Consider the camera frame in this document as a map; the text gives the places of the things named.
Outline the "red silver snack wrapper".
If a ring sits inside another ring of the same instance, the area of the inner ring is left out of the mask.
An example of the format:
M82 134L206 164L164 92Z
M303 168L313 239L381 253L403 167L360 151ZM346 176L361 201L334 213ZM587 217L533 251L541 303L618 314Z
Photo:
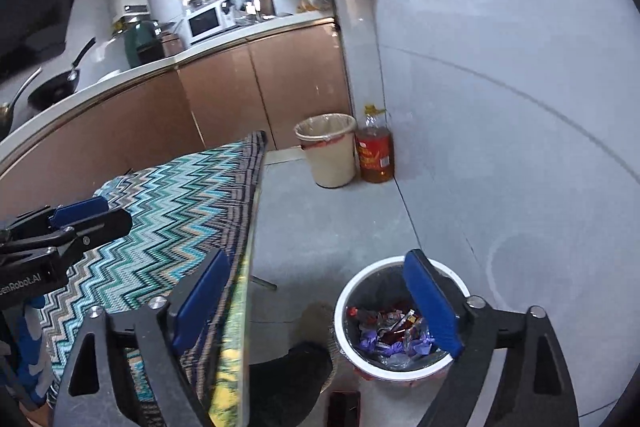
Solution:
M359 340L365 331L375 331L388 341L398 338L400 332L408 331L422 319L420 312L415 309L390 309L387 311L372 311L361 307L349 306L346 315L357 326Z

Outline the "purple wrapper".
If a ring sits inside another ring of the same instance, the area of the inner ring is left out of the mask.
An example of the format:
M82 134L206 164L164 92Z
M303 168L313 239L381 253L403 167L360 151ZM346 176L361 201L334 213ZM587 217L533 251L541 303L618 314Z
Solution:
M435 350L435 339L427 331L400 332L398 338L392 337L386 341L375 331L365 331L361 334L358 349L366 355L378 355L389 358L392 355L430 355Z

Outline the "white rimmed trash can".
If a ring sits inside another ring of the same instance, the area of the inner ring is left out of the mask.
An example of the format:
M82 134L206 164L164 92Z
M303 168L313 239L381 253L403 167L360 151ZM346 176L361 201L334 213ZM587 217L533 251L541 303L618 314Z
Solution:
M333 330L341 355L364 377L413 385L448 369L452 358L407 289L404 260L386 258L354 275L338 296Z

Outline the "white kitchen countertop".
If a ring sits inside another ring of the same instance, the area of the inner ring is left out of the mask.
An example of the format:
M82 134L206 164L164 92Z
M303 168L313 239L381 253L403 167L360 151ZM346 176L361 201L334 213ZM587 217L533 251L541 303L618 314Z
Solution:
M122 91L137 86L149 78L175 72L181 66L201 60L218 51L234 48L255 40L284 34L299 29L311 28L335 23L336 15L332 11L311 11L296 15L276 17L265 23L225 32L205 39L177 55L163 58L150 64L128 69L111 78L99 80L91 86L81 89L63 101L52 105L44 112L22 124L21 127L1 141L1 171L9 170L29 150L34 148L46 136L62 127L67 121L84 113L92 106L111 98Z

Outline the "green kitchen appliance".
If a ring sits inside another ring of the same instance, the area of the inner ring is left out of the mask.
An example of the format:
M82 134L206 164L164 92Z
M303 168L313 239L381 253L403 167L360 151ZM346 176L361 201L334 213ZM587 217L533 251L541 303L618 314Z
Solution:
M156 20L132 20L124 32L128 64L136 68L165 57L160 24Z

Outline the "brown kitchen cabinets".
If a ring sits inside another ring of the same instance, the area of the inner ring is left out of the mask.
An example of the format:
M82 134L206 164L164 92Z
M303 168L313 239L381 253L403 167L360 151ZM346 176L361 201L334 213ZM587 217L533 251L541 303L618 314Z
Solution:
M351 110L337 22L241 44L149 78L46 136L1 171L1 216L76 202L115 176L253 131L286 150L302 120Z

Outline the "zigzag patterned table cloth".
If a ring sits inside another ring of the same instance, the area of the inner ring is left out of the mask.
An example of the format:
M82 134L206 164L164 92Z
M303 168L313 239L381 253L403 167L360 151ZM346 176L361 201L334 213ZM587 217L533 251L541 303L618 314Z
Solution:
M208 314L195 345L179 358L202 406L212 405L218 369L226 363L224 330L246 267L267 145L265 132L254 131L238 142L116 176L96 190L110 205L130 213L132 229L123 239L89 251L68 271L70 283L46 297L41 325L52 362L50 404L58 399L65 364L91 307L137 309L168 295L209 251L221 249L231 267L222 301Z

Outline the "black shoe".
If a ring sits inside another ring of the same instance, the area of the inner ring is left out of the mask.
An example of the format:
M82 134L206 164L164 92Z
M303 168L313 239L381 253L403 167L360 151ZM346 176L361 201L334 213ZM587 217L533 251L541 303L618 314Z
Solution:
M333 371L327 347L304 341L281 358L250 366L250 426L296 427Z

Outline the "black frying pan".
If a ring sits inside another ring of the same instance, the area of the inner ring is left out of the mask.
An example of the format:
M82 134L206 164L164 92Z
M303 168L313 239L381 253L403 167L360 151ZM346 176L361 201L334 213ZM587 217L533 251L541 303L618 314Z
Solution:
M35 91L32 91L28 97L28 105L38 110L38 112L43 112L52 105L61 102L64 98L74 94L79 83L79 64L95 44L96 38L91 38L80 50L75 60L73 60L70 69L50 78Z

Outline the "cooking oil bottle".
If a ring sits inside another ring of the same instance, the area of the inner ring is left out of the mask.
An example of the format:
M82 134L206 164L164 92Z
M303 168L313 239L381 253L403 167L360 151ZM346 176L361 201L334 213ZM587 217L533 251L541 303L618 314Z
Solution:
M394 146L386 124L386 110L364 106L355 134L360 176L369 183L384 183L394 177Z

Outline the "beige waste bin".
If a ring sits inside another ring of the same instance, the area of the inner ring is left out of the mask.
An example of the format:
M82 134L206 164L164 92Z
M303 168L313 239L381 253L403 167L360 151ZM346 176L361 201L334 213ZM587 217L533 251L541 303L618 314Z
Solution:
M356 176L354 117L329 113L296 124L295 135L305 153L314 183L323 188L339 188Z

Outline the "white microwave oven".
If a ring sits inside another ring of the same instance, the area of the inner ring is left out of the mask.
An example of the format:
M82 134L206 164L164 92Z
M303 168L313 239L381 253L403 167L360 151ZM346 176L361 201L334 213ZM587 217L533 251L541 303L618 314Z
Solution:
M186 17L190 31L190 45L222 34L236 27L231 0L216 0Z

